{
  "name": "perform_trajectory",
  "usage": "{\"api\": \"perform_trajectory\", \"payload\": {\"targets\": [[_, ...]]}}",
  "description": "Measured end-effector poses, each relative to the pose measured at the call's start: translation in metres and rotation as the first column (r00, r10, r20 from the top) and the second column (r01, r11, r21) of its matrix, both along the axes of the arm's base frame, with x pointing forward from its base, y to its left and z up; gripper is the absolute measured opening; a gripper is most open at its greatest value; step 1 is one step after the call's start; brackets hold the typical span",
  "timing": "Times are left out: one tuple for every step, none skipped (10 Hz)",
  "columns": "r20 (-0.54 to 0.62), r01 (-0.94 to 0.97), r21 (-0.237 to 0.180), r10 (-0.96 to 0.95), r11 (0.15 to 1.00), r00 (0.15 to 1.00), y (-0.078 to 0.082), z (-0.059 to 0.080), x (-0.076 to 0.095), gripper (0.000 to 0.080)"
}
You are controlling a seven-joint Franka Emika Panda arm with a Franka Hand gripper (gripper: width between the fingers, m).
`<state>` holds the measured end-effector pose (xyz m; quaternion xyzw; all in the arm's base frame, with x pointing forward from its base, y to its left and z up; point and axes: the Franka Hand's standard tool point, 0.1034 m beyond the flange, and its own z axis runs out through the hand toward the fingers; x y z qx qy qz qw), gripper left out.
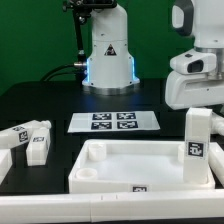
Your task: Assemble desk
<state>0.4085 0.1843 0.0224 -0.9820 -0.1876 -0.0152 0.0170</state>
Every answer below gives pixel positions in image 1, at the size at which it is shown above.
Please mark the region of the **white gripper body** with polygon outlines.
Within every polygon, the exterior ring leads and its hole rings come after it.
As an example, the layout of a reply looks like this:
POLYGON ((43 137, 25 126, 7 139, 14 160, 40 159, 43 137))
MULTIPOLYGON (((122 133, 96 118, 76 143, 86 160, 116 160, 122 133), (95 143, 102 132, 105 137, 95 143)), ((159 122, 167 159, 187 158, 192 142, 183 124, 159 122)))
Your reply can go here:
POLYGON ((165 101, 174 110, 224 104, 224 80, 172 71, 166 81, 165 101))

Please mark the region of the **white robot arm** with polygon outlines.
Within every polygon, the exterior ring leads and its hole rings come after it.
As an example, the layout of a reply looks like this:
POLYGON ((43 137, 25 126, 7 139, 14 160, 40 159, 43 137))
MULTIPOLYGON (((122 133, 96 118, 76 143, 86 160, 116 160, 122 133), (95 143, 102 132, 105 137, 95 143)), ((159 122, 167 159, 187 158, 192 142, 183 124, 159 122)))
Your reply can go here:
POLYGON ((170 60, 165 101, 172 109, 224 103, 224 0, 175 0, 172 26, 193 48, 170 60))

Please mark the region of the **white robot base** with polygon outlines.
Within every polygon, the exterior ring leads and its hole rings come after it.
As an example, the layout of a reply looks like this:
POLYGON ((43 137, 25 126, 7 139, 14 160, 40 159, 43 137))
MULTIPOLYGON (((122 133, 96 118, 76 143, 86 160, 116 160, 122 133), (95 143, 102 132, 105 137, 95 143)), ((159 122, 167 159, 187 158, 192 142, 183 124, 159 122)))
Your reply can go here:
POLYGON ((135 90, 135 60, 128 51, 127 12, 117 5, 92 13, 92 53, 87 59, 83 89, 102 95, 135 90))

